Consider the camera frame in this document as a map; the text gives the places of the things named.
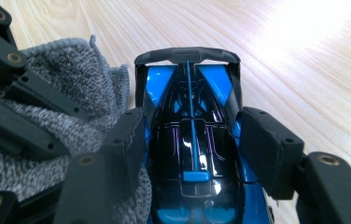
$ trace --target gray towel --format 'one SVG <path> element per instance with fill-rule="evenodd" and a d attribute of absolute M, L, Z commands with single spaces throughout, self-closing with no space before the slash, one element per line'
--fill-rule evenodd
<path fill-rule="evenodd" d="M 97 151 L 105 134 L 128 105 L 129 76 L 125 65 L 109 67 L 94 44 L 64 39 L 24 50 L 27 68 L 78 103 L 88 121 L 32 105 L 1 100 L 16 112 L 53 133 L 70 151 L 71 158 Z M 0 85 L 0 97 L 6 87 Z M 64 179 L 68 156 L 48 161 L 15 159 L 0 152 L 0 190 L 10 190 L 21 201 Z M 117 208 L 113 222 L 143 223 L 151 200 L 147 171 L 142 168 L 137 192 Z"/>

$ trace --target light wood tabletop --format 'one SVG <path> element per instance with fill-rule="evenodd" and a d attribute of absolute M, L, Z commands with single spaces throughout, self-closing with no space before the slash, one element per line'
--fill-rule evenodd
<path fill-rule="evenodd" d="M 351 165 L 351 0 L 0 0 L 19 49 L 67 37 L 97 45 L 111 66 L 154 49 L 202 46 L 241 58 L 244 105 L 267 111 L 305 142 Z M 297 223 L 295 200 L 274 207 Z"/>

